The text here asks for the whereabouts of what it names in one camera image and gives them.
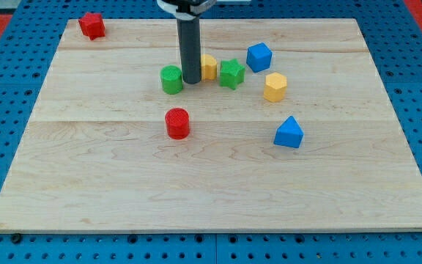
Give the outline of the robot arm end white black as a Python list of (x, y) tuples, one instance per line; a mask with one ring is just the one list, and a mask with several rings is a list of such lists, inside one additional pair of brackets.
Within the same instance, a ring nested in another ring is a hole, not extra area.
[(157, 0), (159, 8), (182, 21), (191, 21), (213, 7), (217, 0)]

